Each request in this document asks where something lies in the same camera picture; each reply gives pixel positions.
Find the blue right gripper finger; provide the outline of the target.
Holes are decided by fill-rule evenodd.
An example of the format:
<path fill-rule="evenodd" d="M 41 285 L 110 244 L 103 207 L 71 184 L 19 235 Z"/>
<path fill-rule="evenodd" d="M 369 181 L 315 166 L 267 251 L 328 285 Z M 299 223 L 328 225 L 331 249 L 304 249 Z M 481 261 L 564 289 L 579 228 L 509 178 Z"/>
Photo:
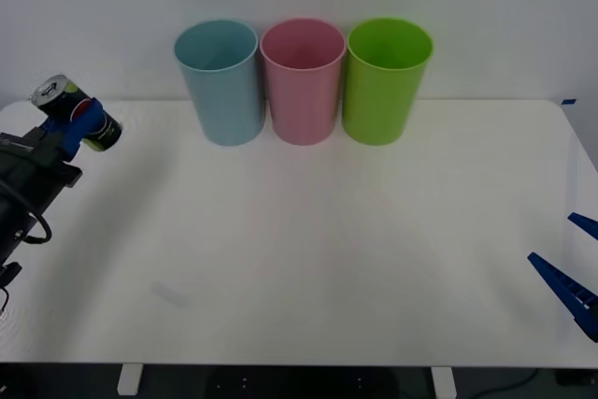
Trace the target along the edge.
<path fill-rule="evenodd" d="M 527 259 L 593 342 L 597 341 L 597 295 L 544 258 L 532 252 Z"/>
<path fill-rule="evenodd" d="M 598 239 L 598 221 L 577 213 L 571 213 L 567 219 L 595 240 Z"/>

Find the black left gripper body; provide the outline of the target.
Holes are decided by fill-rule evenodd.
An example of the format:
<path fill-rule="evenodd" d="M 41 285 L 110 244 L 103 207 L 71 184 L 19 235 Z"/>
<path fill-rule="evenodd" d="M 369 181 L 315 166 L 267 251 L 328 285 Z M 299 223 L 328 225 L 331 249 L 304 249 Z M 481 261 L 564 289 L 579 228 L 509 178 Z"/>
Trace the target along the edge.
<path fill-rule="evenodd" d="M 64 186 L 58 175 L 63 137 L 39 127 L 24 136 L 2 133 L 1 180 L 26 198 L 55 197 Z"/>

